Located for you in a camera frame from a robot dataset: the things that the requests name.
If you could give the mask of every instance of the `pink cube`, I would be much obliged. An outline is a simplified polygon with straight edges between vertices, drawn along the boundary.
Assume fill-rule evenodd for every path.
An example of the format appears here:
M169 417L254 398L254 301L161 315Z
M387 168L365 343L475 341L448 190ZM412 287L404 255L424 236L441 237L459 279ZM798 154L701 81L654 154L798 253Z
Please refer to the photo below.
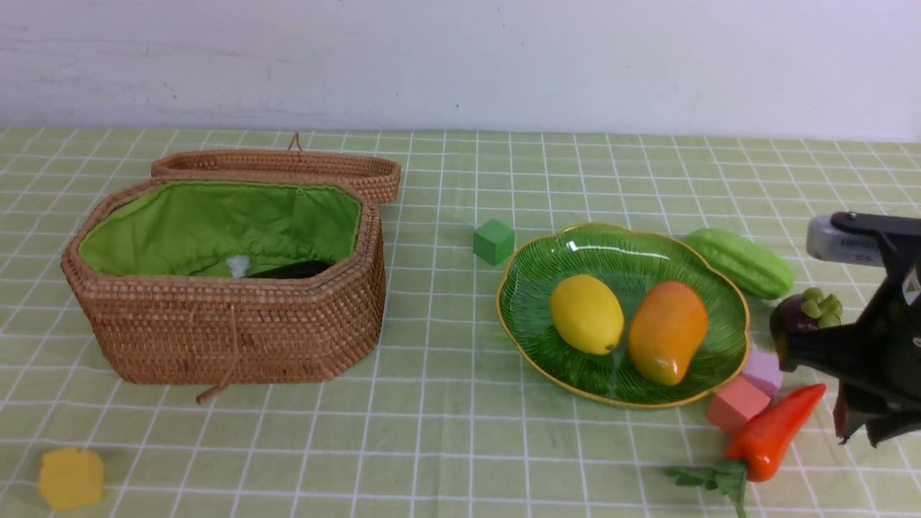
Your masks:
M749 353L742 377L771 399L774 399L784 382L784 372L777 364L777 356L755 347L752 347L752 352Z
M706 418L731 436L770 404L767 394L738 376L713 396Z

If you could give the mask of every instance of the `green checkered tablecloth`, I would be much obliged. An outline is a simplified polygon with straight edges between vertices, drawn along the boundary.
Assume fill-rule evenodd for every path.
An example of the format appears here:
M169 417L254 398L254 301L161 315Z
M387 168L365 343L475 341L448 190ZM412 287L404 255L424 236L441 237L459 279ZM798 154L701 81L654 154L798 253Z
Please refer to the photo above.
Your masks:
M882 280L804 253L816 214L919 215L921 145L693 136L486 132L305 133L310 149L405 167L382 207L389 299L380 346L324 384L121 382L59 268L89 209L208 147L287 147L290 134L0 129L0 516L51 515L41 454L90 447L106 498L79 517L630 518L732 516L676 489L662 465L709 464L726 438L702 404L626 412L575 398L523 365L495 315L502 267L471 253L489 218L519 244L593 220L682 234L719 226L785 256L798 288L833 291L853 319ZM753 337L767 345L766 314ZM830 381L800 370L787 383ZM834 390L750 516L921 516L921 435L838 446Z

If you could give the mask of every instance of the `basket handle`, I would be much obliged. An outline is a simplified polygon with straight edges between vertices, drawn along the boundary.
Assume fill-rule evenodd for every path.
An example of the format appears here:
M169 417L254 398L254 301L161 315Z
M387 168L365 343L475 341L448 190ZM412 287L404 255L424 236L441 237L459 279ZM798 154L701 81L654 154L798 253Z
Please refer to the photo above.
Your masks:
M287 150L290 151L291 148L294 146L297 146L297 150L300 151L301 153L304 152L304 148L300 146L300 132L299 131L294 132L294 136L291 137L291 142L288 143Z
M227 370L224 371L224 375L221 376L221 380L217 385L198 394L198 397L195 398L195 402L199 405L207 403L224 392L224 389L227 388L227 384L230 381L230 374L232 374L233 370L237 367L237 362L239 361L239 338L237 333L237 315L233 304L230 304L230 332L233 334L233 341L231 342L233 357L230 359L230 365L227 366Z

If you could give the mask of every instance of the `purple cube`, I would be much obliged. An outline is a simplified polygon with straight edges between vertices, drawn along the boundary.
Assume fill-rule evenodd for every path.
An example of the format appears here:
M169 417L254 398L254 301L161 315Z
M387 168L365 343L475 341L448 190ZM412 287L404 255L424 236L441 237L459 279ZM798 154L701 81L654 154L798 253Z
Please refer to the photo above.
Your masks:
M777 356L756 347L752 347L749 353L742 377L771 399L774 399L784 382L784 373L777 364Z

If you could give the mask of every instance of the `fake carrot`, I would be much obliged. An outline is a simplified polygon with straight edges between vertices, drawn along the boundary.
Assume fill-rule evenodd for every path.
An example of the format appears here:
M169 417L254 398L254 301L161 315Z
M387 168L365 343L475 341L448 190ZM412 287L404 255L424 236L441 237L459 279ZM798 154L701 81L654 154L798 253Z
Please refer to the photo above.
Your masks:
M736 433L725 459L713 467L670 467L665 475L678 486L704 486L725 495L745 518L746 482L765 482L774 477L787 456L790 444L825 395L825 384L799 388L776 405L758 414Z

